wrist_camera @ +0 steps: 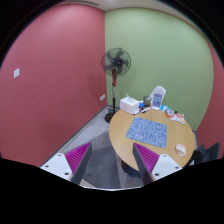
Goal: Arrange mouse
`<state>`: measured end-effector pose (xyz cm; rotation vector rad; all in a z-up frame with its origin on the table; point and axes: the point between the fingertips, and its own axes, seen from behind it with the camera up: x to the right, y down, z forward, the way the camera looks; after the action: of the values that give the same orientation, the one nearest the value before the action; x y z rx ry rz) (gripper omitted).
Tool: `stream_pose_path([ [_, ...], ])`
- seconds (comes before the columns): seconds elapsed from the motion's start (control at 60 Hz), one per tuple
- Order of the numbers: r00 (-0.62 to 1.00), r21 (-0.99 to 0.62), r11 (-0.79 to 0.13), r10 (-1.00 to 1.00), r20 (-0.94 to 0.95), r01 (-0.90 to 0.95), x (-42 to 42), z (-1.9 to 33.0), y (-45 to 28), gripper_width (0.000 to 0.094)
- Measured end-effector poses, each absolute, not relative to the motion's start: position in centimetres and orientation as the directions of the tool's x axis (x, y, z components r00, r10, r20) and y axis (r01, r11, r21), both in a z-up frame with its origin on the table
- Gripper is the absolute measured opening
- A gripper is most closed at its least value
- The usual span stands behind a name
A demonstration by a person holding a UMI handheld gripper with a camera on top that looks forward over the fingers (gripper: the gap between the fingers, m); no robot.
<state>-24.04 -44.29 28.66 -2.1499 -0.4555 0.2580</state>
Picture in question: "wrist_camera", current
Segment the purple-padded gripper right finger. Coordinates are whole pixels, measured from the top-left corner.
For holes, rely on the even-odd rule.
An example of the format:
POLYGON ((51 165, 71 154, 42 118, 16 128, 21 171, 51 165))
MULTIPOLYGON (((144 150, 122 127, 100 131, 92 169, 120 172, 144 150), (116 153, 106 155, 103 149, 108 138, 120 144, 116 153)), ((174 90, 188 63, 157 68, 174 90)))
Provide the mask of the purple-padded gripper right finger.
POLYGON ((134 143, 132 152, 144 185, 150 184, 182 169, 169 155, 158 155, 140 144, 134 143))

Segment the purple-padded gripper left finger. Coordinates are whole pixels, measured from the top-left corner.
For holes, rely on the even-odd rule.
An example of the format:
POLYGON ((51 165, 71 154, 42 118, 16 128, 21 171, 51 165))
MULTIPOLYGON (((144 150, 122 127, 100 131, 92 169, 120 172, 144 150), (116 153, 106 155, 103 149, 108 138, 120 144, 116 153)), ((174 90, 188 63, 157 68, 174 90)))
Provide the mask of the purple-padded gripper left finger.
POLYGON ((56 153, 41 169, 79 185, 92 153, 92 143, 83 144, 70 152, 56 153))

